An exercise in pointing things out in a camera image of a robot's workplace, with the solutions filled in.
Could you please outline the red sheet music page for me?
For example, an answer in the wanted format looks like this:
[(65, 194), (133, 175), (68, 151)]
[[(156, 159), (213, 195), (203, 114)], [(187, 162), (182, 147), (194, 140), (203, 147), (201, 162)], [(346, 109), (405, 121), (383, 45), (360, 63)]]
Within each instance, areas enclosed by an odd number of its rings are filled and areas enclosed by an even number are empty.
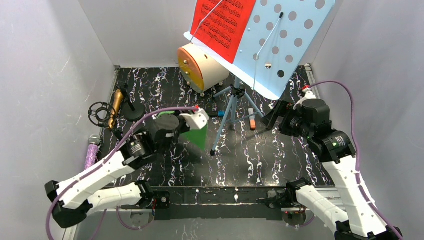
[(232, 64), (255, 4), (255, 0), (198, 0), (190, 34)]

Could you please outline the black shock-mount tripod stand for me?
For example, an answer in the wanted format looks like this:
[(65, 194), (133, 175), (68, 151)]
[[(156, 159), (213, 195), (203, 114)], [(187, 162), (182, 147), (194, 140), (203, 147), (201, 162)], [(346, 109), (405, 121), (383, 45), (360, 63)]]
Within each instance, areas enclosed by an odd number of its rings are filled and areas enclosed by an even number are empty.
[(114, 107), (107, 102), (95, 102), (93, 103), (87, 112), (89, 121), (101, 128), (108, 128), (110, 121), (115, 120), (116, 111)]

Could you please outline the light blue music stand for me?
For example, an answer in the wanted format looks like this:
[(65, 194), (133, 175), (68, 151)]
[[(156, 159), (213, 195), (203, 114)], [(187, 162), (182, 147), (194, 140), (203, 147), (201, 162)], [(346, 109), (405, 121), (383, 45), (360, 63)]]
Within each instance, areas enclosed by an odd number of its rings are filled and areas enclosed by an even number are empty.
[(336, 2), (334, 0), (256, 0), (233, 63), (194, 38), (184, 37), (252, 90), (277, 100)]

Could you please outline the green sheet music page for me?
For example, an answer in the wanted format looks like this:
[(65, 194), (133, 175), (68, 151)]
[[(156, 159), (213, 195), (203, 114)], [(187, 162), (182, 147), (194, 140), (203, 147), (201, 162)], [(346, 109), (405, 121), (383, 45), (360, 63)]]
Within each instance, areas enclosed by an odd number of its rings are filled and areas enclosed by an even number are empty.
[(176, 135), (176, 128), (178, 126), (178, 119), (176, 115), (193, 113), (194, 111), (164, 111), (157, 115), (154, 120), (157, 127), (155, 140), (162, 142), (163, 145), (174, 144), (178, 142), (179, 137), (184, 137), (190, 143), (203, 149), (206, 146), (206, 139), (208, 134), (207, 126), (201, 130), (190, 130), (189, 132), (181, 135)]

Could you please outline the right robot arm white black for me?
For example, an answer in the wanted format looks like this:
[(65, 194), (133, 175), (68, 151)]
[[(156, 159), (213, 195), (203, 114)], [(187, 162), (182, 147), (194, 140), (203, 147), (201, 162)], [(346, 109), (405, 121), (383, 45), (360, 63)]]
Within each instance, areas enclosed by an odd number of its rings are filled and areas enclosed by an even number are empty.
[(365, 183), (356, 169), (357, 153), (346, 133), (332, 128), (330, 108), (321, 99), (301, 99), (297, 104), (278, 100), (274, 109), (261, 122), (281, 134), (302, 137), (309, 149), (330, 174), (344, 209), (319, 193), (305, 178), (286, 184), (284, 200), (298, 203), (318, 217), (331, 230), (336, 240), (400, 240), (402, 235), (380, 216), (366, 193)]

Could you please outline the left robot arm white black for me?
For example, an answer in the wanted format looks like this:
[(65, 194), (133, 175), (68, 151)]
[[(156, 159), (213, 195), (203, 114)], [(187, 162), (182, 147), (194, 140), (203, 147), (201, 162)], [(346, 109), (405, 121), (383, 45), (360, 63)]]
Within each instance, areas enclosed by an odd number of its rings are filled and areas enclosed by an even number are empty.
[(144, 180), (105, 187), (156, 161), (181, 134), (202, 130), (208, 120), (208, 115), (198, 107), (167, 107), (144, 115), (106, 157), (67, 180), (51, 180), (45, 184), (51, 201), (45, 228), (49, 230), (54, 221), (66, 229), (99, 211), (154, 201)]

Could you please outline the purple glitter microphone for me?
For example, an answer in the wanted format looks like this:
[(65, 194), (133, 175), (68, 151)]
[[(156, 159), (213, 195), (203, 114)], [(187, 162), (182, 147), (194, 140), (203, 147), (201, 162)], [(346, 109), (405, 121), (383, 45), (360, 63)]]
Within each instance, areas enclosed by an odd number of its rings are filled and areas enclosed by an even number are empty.
[(93, 134), (89, 137), (84, 170), (87, 170), (96, 163), (100, 145), (101, 138), (98, 134)]

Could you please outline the gold microphone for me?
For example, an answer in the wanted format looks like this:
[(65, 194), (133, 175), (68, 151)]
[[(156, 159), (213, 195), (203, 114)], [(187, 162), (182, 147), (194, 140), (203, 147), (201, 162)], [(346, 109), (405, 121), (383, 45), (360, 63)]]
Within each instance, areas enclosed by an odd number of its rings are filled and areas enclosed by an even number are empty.
[(112, 110), (110, 111), (110, 118), (108, 121), (108, 128), (113, 129), (115, 127), (116, 120), (118, 118), (119, 110), (124, 99), (124, 95), (120, 89), (117, 89), (113, 96)]

